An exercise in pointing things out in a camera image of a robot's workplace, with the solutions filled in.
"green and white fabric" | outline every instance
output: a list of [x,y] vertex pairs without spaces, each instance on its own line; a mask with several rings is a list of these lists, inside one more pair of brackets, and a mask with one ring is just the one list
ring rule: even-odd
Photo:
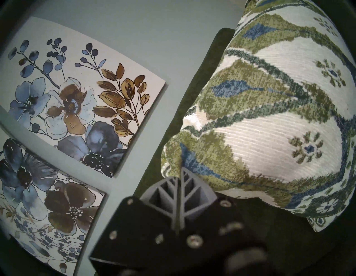
[[213,76],[162,152],[215,191],[259,197],[315,231],[347,207],[356,180],[356,67],[307,0],[251,0]]

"canvas print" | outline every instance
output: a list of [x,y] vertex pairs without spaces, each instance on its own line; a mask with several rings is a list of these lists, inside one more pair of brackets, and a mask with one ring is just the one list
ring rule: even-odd
[[0,130],[0,223],[20,246],[73,275],[104,193],[53,168]]
[[23,127],[112,177],[164,85],[117,51],[31,17],[0,61],[0,102]]

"flower center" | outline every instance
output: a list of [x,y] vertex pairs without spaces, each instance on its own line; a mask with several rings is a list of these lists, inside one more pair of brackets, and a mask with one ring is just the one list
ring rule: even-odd
[[100,154],[91,152],[83,157],[82,163],[95,170],[100,170],[104,164],[104,157]]
[[69,114],[79,114],[82,106],[75,99],[67,99],[63,101],[64,109]]
[[27,189],[30,184],[32,184],[32,175],[23,166],[21,166],[17,171],[17,178],[20,180],[21,186],[25,189]]
[[31,106],[32,106],[32,105],[36,104],[37,99],[38,99],[38,97],[29,96],[29,97],[27,98],[27,100],[26,100],[26,101],[24,102],[24,104],[23,104],[23,110],[24,110],[24,111],[32,112],[32,113],[34,114],[35,111],[34,111],[34,110],[30,111],[30,109],[31,109]]
[[67,212],[67,215],[70,215],[73,220],[77,220],[78,217],[81,217],[83,214],[83,210],[77,208],[77,207],[69,207],[69,211]]

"gray plastic mount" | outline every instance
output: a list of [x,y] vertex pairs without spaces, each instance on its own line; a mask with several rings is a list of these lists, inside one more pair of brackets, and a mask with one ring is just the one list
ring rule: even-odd
[[173,230],[183,229],[186,219],[193,221],[216,199],[209,185],[186,168],[181,170],[180,181],[168,177],[153,184],[140,198],[146,205],[170,217]]

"brown flower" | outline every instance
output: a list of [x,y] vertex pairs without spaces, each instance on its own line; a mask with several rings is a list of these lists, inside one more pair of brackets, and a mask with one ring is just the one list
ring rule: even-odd
[[48,220],[58,232],[72,236],[78,228],[85,234],[94,219],[98,206],[90,207],[95,195],[86,187],[69,182],[57,181],[54,186],[58,191],[47,190],[44,204],[48,210]]
[[[51,90],[51,99],[47,106],[46,124],[49,127],[48,134],[54,139],[70,134],[82,135],[85,133],[85,124],[94,118],[92,112],[96,106],[94,91],[90,87],[85,87],[81,92],[81,84],[74,78],[68,78],[59,88],[59,94]],[[61,126],[61,121],[65,123],[66,129]]]

